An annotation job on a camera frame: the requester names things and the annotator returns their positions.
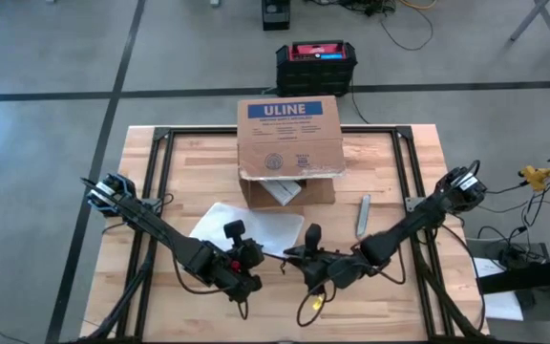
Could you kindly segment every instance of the black box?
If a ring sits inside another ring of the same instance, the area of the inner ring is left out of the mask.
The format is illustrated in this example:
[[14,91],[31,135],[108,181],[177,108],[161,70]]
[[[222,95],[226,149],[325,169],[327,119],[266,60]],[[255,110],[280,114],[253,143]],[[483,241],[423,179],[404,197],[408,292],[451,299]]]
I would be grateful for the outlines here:
[[290,0],[263,0],[263,30],[290,28]]

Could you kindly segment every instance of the white cloth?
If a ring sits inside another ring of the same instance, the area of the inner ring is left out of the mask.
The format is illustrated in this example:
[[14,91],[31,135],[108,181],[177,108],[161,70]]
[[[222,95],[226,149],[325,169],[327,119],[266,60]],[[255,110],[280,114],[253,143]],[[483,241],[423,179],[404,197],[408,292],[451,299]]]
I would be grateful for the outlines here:
[[263,245],[263,252],[284,257],[284,249],[293,247],[303,226],[303,216],[252,211],[236,206],[215,203],[199,220],[190,237],[208,240],[217,247],[228,250],[233,246],[232,239],[226,239],[224,225],[242,220],[245,234],[242,238],[252,238]]

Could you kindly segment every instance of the yellow cable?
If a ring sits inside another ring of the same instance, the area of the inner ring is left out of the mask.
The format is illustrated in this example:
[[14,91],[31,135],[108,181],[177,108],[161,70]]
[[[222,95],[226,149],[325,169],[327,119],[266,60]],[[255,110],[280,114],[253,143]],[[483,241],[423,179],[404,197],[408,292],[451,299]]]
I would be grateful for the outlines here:
[[434,7],[434,5],[436,5],[436,2],[438,0],[433,0],[432,3],[428,6],[417,6],[417,5],[414,5],[414,4],[411,4],[411,3],[408,3],[406,2],[405,0],[400,0],[400,2],[402,3],[402,5],[405,5],[405,6],[408,6],[412,9],[416,9],[416,10],[429,10],[431,8]]

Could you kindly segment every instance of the cardboard box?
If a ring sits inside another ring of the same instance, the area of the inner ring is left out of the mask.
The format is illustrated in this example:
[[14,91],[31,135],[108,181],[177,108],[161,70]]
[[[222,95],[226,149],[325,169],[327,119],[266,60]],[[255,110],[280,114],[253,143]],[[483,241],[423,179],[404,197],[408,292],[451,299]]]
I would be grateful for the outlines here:
[[[309,179],[299,181],[301,192],[286,206],[309,204],[333,204],[334,185],[332,179]],[[241,191],[250,208],[282,206],[257,181],[247,181],[239,178]]]
[[241,100],[239,174],[248,181],[339,177],[345,173],[334,97]]

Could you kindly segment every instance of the table leg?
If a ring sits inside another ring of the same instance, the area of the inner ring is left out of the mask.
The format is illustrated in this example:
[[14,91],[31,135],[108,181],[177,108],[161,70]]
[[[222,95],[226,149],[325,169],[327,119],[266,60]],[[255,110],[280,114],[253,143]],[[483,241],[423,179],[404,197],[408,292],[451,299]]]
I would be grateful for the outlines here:
[[521,24],[519,24],[518,28],[511,34],[511,40],[517,40],[521,36],[521,34],[527,29],[528,26],[530,26],[530,23],[536,18],[537,15],[539,15],[540,11],[544,9],[546,4],[549,2],[549,0],[540,0],[534,8],[530,11],[530,13],[523,19]]

